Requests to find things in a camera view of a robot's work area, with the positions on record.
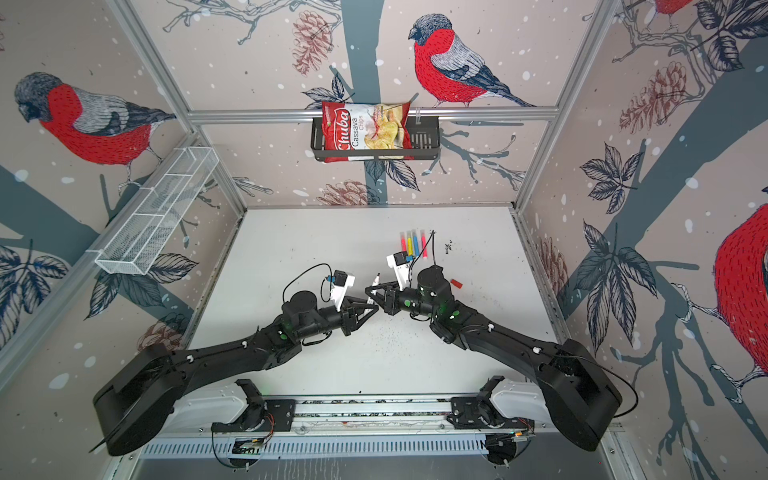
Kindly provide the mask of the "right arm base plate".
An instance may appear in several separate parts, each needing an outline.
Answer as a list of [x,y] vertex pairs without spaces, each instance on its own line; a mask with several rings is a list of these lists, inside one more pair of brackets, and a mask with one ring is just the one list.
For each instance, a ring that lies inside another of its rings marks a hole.
[[452,397],[451,410],[446,416],[447,422],[459,430],[522,428],[533,432],[534,420],[506,416],[492,404],[491,394],[504,381],[504,376],[493,376],[475,396]]

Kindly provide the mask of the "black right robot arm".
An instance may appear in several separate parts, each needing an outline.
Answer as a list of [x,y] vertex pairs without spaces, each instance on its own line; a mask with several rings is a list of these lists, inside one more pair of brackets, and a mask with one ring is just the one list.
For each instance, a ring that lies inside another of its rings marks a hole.
[[368,286],[365,293],[386,314],[424,315],[445,343],[484,354],[531,380],[554,426],[583,450],[597,449],[623,402],[584,345],[573,339],[563,344],[536,339],[488,319],[454,297],[440,266],[419,272],[415,288],[393,281]]

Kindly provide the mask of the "blue highlighter pen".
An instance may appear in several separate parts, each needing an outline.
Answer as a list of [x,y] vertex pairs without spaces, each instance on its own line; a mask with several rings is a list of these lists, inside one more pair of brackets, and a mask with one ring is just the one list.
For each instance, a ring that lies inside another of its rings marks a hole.
[[414,255],[418,257],[420,254],[420,241],[417,235],[417,231],[415,229],[412,231],[412,240],[413,240],[413,246],[414,246]]

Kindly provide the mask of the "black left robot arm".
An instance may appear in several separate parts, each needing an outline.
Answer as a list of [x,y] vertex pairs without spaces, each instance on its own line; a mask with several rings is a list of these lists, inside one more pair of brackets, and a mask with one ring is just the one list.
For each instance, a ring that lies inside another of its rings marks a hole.
[[186,394],[235,375],[276,368],[298,355],[302,341],[336,329],[346,336],[378,311],[363,299],[320,308],[303,290],[281,306],[272,323],[243,339],[205,348],[169,350],[163,344],[139,352],[94,396],[93,405],[111,456],[133,452],[162,429]]

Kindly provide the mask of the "pink-red highlighter pen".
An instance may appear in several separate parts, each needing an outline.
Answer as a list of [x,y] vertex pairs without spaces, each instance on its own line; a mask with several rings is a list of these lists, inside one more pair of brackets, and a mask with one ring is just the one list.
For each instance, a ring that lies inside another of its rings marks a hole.
[[424,258],[428,258],[427,253],[427,235],[425,230],[421,230],[421,256]]

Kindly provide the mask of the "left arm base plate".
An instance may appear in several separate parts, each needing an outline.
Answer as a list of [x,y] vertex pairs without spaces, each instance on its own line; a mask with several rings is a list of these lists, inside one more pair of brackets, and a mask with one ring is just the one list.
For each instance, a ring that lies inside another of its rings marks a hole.
[[236,384],[245,394],[246,407],[229,423],[212,423],[212,433],[275,433],[291,430],[297,406],[294,399],[266,399],[249,379],[238,379]]

